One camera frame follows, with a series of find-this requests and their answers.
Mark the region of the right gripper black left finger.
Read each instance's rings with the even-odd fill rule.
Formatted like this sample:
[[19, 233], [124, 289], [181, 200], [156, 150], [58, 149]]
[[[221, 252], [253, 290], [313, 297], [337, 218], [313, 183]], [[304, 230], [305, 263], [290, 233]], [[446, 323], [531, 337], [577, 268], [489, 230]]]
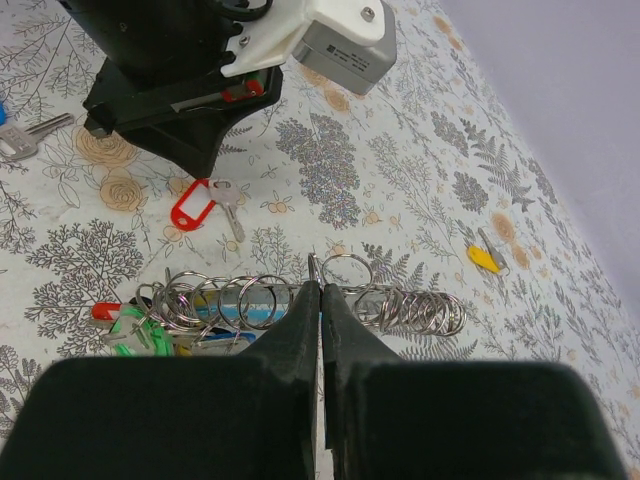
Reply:
[[83, 357], [35, 383], [5, 479], [311, 479], [320, 288], [232, 356]]

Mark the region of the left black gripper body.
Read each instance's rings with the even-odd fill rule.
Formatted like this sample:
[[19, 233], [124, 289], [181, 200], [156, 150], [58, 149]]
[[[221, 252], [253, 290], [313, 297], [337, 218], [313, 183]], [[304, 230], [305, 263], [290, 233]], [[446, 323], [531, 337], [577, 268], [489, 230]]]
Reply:
[[280, 67], [225, 78], [213, 71], [162, 86], [141, 86], [106, 60], [88, 97], [84, 127], [94, 135], [134, 130], [197, 114], [218, 114], [232, 124], [280, 99]]

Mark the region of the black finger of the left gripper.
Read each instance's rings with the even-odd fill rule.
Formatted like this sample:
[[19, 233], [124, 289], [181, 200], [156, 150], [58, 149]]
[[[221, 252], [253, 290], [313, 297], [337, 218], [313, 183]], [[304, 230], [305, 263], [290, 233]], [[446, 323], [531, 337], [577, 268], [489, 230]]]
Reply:
[[124, 123], [89, 113], [85, 128], [98, 138], [116, 133], [200, 179], [211, 175], [226, 134], [246, 117], [275, 103], [274, 99], [212, 102]]

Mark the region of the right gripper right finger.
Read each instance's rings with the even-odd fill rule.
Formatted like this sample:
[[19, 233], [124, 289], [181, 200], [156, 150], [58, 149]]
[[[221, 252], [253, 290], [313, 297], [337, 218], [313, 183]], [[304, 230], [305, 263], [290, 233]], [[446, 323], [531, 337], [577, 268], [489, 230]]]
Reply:
[[327, 445], [338, 479], [622, 479], [587, 384], [540, 361], [408, 361], [338, 287], [322, 294]]

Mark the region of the red tag key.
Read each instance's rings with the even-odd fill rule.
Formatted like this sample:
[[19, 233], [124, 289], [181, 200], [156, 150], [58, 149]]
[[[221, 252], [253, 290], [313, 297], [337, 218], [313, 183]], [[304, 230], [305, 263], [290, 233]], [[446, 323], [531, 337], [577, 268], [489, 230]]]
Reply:
[[219, 207], [229, 222], [235, 240], [242, 243], [246, 236], [237, 216], [240, 197], [240, 189], [230, 180], [197, 179], [172, 207], [170, 220], [182, 231], [194, 231], [202, 227], [215, 207]]

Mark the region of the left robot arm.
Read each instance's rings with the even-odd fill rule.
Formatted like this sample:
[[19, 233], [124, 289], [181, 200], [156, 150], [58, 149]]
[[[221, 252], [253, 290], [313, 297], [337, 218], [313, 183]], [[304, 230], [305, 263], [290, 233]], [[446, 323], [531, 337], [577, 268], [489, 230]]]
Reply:
[[246, 1], [64, 1], [105, 53], [83, 103], [85, 129], [163, 157], [196, 179], [212, 174], [225, 135], [275, 104], [279, 67], [226, 78], [239, 21], [267, 12]]

